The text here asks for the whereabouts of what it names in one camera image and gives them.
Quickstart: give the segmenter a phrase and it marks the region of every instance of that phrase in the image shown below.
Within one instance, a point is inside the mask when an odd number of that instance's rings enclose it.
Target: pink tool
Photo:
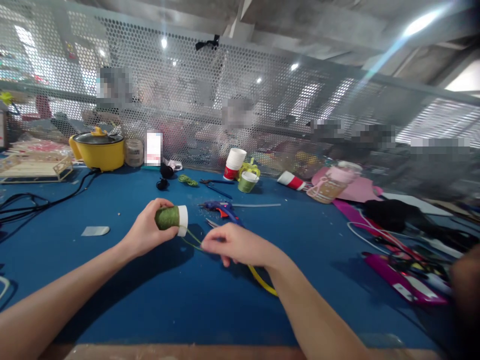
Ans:
[[[409,303],[419,305],[446,305],[448,301],[434,293],[416,277],[406,272],[398,272],[389,265],[388,257],[379,254],[365,253],[365,262],[375,270]]]

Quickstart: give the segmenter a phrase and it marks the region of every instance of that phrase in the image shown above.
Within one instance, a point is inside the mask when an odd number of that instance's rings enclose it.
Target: pliers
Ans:
[[[213,191],[216,191],[217,193],[219,194],[222,194],[224,197],[227,197],[229,199],[233,199],[230,195],[228,195],[227,193],[221,191],[221,190],[218,190],[216,187],[213,187],[213,184],[210,185],[210,183],[221,183],[221,184],[234,184],[235,182],[234,181],[229,181],[229,180],[203,180],[203,179],[200,179],[200,182],[202,184],[205,184],[207,188],[210,188],[212,189]]]

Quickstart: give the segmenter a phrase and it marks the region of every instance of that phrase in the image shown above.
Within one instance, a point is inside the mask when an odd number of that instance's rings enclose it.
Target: blue tablecloth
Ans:
[[[73,180],[87,171],[76,170],[64,183],[3,185],[4,199],[30,192],[57,200],[72,193],[78,187]],[[196,180],[221,179],[220,174],[189,169],[183,173]],[[225,200],[218,193],[202,184],[192,188],[176,179],[170,180],[167,191],[159,191],[155,187],[158,179],[158,172],[144,169],[104,173],[86,184],[87,190],[23,226],[24,221],[4,225],[0,263],[5,266],[1,271],[14,289],[0,300],[0,307],[13,305],[115,245],[155,197],[187,205],[190,229],[200,238],[209,231],[205,219],[224,222],[217,212],[198,207],[204,201]],[[409,348],[435,348],[406,319],[416,320],[409,305],[360,258],[360,252],[373,249],[350,232],[346,219],[333,205],[320,204],[270,178],[262,178],[250,194],[241,193],[236,184],[215,186],[231,194],[234,203],[281,203],[278,207],[238,207],[235,211],[245,227],[285,251],[367,343],[368,339],[378,339],[375,334],[394,334]],[[29,202],[16,205],[28,206]],[[110,232],[82,237],[86,226],[108,226]],[[450,314],[442,311],[446,314],[433,316],[432,324],[448,337]],[[279,299],[262,289],[245,266],[225,269],[217,256],[199,252],[178,237],[122,269],[56,341],[297,344]]]

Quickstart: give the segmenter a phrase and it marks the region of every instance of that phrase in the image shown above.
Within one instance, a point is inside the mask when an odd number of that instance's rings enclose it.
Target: hand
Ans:
[[[135,223],[122,241],[118,244],[125,248],[134,258],[145,255],[158,245],[173,239],[179,232],[178,226],[167,230],[159,230],[155,223],[155,214],[160,208],[172,208],[174,205],[166,200],[157,198],[148,203],[136,217]]]
[[[235,263],[270,267],[284,254],[271,242],[231,222],[211,230],[201,242],[201,248],[220,255],[226,268],[231,259]]]

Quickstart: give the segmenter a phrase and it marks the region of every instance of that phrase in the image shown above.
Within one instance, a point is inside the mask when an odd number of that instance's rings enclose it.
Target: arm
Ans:
[[[116,246],[2,312],[2,357],[37,359],[73,315],[116,272],[177,234],[178,227],[160,231],[155,224],[156,211],[172,206],[165,199],[151,201]]]
[[[370,358],[360,339],[278,247],[232,223],[211,230],[201,247],[219,254],[226,267],[233,259],[266,268],[307,359]]]

